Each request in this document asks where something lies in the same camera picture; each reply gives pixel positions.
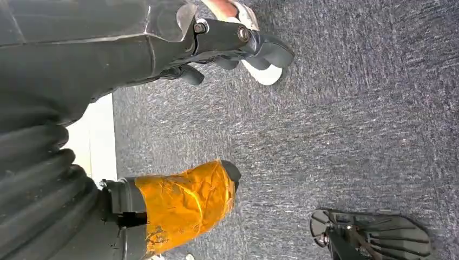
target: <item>orange tape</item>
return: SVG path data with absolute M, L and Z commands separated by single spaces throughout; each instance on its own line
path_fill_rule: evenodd
M 220 161 L 182 174 L 138 177 L 147 206 L 147 254 L 161 254 L 211 229 L 233 207 L 234 182 Z

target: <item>shoe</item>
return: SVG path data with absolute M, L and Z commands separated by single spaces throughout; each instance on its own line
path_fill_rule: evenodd
M 187 254 L 186 260 L 194 260 L 194 256 L 192 254 Z
M 164 256 L 162 255 L 155 255 L 150 260 L 165 260 Z
M 260 30 L 258 27 L 257 17 L 252 9 L 236 1 L 230 0 L 230 2 L 238 9 L 239 13 L 238 17 L 229 17 L 227 22 L 241 23 L 251 30 Z M 273 85 L 282 76 L 282 68 L 278 68 L 274 65 L 270 65 L 265 70 L 259 70 L 254 68 L 245 60 L 242 60 L 242 63 L 248 72 L 252 75 L 252 77 L 254 77 L 260 84 L 265 86 Z

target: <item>foot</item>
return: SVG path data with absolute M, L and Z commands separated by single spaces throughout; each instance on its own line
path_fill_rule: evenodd
M 229 17 L 228 22 L 242 23 L 245 27 L 251 30 L 259 30 L 258 21 L 252 9 L 244 4 L 231 0 L 231 3 L 238 9 L 238 17 Z M 270 86 L 276 83 L 282 75 L 282 69 L 274 65 L 270 65 L 265 70 L 259 70 L 250 65 L 247 61 L 242 61 L 248 72 L 259 83 L 265 86 Z

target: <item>gray carpet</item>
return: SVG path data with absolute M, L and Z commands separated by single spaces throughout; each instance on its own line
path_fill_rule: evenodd
M 417 219 L 459 259 L 459 2 L 246 1 L 297 58 L 272 87 L 242 67 L 114 95 L 120 176 L 215 158 L 243 174 L 234 211 L 167 259 L 328 259 L 317 207 Z M 201 16 L 209 17 L 200 6 Z

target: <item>white baseboard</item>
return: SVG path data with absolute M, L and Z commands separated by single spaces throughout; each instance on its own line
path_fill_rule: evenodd
M 75 152 L 74 163 L 83 167 L 96 184 L 102 179 L 116 180 L 112 95 L 89 105 L 83 117 L 67 129 L 69 142 L 64 148 Z

